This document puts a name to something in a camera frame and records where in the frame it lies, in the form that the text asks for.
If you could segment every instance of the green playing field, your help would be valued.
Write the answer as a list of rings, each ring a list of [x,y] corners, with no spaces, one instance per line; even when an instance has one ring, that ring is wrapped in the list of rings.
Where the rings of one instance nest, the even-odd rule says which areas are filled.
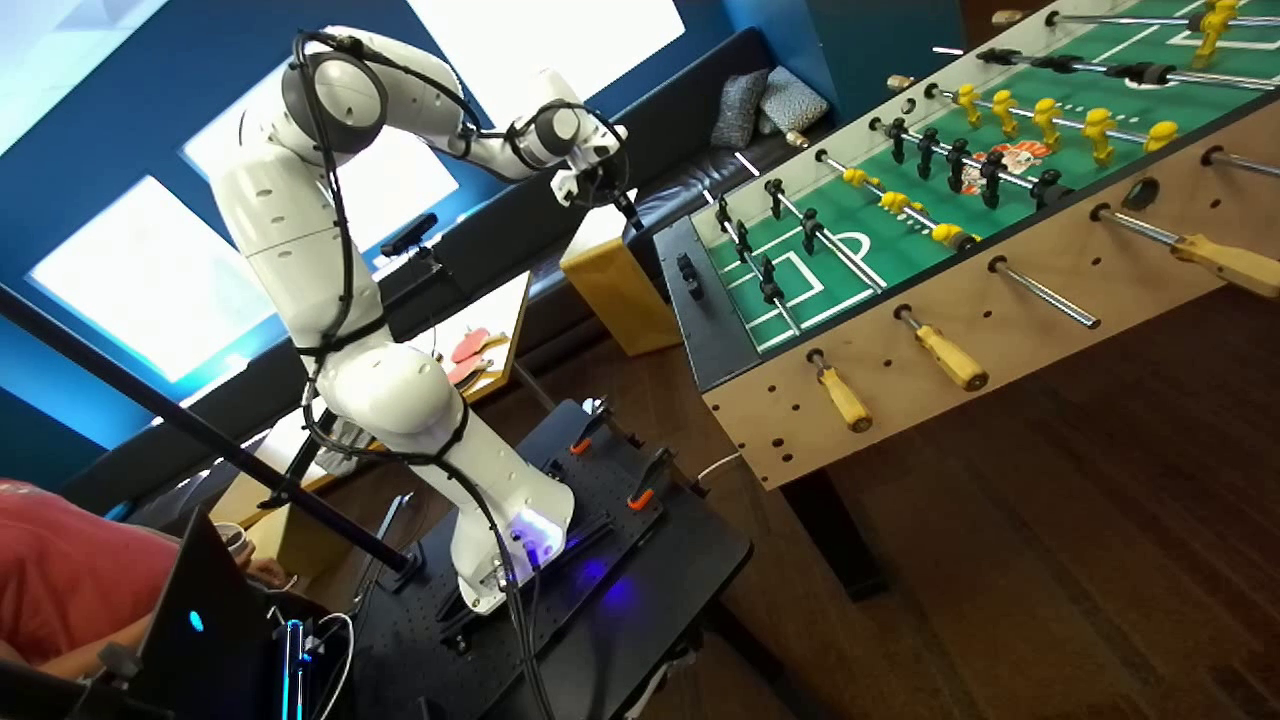
[[[1140,0],[1126,18],[1189,18],[1201,3],[1183,0]],[[1082,33],[1080,40],[1057,50],[1057,57],[1082,57],[1097,66],[1174,66],[1191,70],[1201,35],[1189,28],[1120,28],[1099,25]],[[1233,28],[1220,40],[1220,53],[1210,57],[1208,73],[1234,73],[1234,76],[1280,76],[1280,28]],[[944,143],[969,140],[969,153],[1004,148],[1004,161],[1024,179],[1034,179],[1042,167],[1060,174],[1064,188],[1088,188],[1108,179],[1113,174],[1125,174],[1143,156],[1143,136],[1156,122],[1170,122],[1181,132],[1203,127],[1217,117],[1255,100],[1255,93],[1242,88],[1126,88],[1113,76],[1088,76],[1088,73],[1042,73],[1042,70],[1018,70],[999,88],[1013,93],[1014,110],[1031,110],[1034,100],[1051,98],[1060,104],[1060,122],[1082,122],[1088,110],[1108,110],[1116,117],[1116,132],[1132,140],[1113,140],[1113,164],[1091,161],[1091,143],[1075,127],[1060,127],[1060,148],[1051,156],[1041,143],[1041,127],[1031,122],[1014,122],[1014,136],[1004,136],[988,110],[979,110],[979,126],[970,127],[960,110],[944,112],[928,127],[940,132]],[[969,188],[954,197],[946,188],[946,161],[936,153],[928,179],[915,174],[915,136],[922,127],[913,127],[905,164],[890,161],[890,153],[869,156],[861,167],[881,179],[881,188],[905,192],[915,199],[915,207],[928,219],[960,223],[977,240],[994,238],[999,230],[1013,230],[1034,213],[1031,197],[1014,185],[999,185],[999,207],[988,207],[977,192],[979,179],[969,174]],[[853,256],[861,256],[883,284],[905,284],[940,259],[951,256],[951,249],[931,244],[915,223],[896,219],[877,207],[877,197],[869,188],[843,185],[834,174],[828,185],[792,197],[798,207],[815,207],[821,223],[843,244]],[[798,230],[792,217],[785,219],[758,219],[749,230],[749,244],[754,253],[754,265],[766,256],[775,265],[775,284],[789,296],[789,311],[798,327],[815,327],[828,318],[843,318],[848,307],[865,306],[873,289],[853,278],[824,244],[815,253],[804,253]],[[740,265],[732,244],[711,249],[711,265],[718,270],[718,282],[732,289],[734,311],[754,339],[758,351],[781,348],[792,339],[789,321],[765,301],[754,278],[749,265]]]

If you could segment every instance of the foosball table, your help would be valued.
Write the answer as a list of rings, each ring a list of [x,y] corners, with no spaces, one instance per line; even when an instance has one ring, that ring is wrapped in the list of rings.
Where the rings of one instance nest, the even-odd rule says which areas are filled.
[[[1060,0],[936,53],[655,240],[700,398],[765,487],[1220,284],[1280,301],[1263,0]]]

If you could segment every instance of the laptop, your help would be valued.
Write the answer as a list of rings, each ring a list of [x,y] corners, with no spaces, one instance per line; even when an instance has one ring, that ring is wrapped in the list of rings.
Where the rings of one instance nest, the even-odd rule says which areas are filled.
[[[265,600],[245,583],[204,513],[192,517],[129,697],[174,720],[258,716],[266,710]]]

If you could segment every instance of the window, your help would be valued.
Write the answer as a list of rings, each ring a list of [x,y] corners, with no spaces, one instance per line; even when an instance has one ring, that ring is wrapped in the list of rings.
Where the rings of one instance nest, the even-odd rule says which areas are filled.
[[[163,381],[230,351],[270,306],[245,259],[161,179],[144,178],[30,270],[40,294],[123,345]]]
[[[2,0],[0,156],[163,0]]]
[[[493,126],[513,126],[546,70],[589,100],[670,45],[670,0],[407,0]]]
[[[236,156],[238,127],[265,127],[284,112],[278,73],[284,66],[275,66],[183,143],[183,156],[197,174],[211,179]],[[383,127],[377,143],[352,156],[337,178],[343,185],[343,207],[360,253],[397,238],[407,219],[456,192],[456,179],[434,153],[397,127]]]

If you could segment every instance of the black stand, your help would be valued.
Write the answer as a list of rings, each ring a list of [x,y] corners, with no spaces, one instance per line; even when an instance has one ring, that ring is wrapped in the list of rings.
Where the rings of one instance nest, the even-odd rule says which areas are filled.
[[[156,389],[147,389],[144,381],[129,376],[114,359],[109,359],[102,351],[87,348],[78,335],[73,335],[69,327],[58,327],[50,318],[42,318],[40,307],[30,307],[23,296],[14,296],[8,284],[0,284],[0,318],[8,318],[13,326],[18,326],[23,334],[40,335],[47,348],[73,355],[78,368],[87,368],[93,376],[100,376],[102,385],[110,385],[114,393],[123,393],[129,401],[144,404],[147,414],[163,417],[171,429],[186,432],[192,439],[200,439],[204,447],[211,447],[215,456],[222,456],[227,466],[236,466],[238,471],[248,471],[252,481],[266,484],[275,497],[289,497],[298,513],[309,513],[317,523],[331,530],[337,536],[343,536],[347,544],[364,549],[370,560],[388,565],[390,571],[398,571],[402,580],[419,571],[419,555],[398,555],[397,549],[379,544],[377,536],[366,536],[360,523],[352,523],[347,517],[338,517],[337,508],[320,506],[311,491],[303,491],[298,484],[293,484],[289,478],[278,478],[270,466],[265,466],[258,456],[252,456],[248,447],[238,447],[230,438],[215,432],[211,424],[204,424],[200,417],[183,414],[179,404],[171,404],[167,398],[161,398]]]
[[[828,471],[806,471],[785,484],[785,502],[853,600],[883,591],[881,560],[853,523]]]

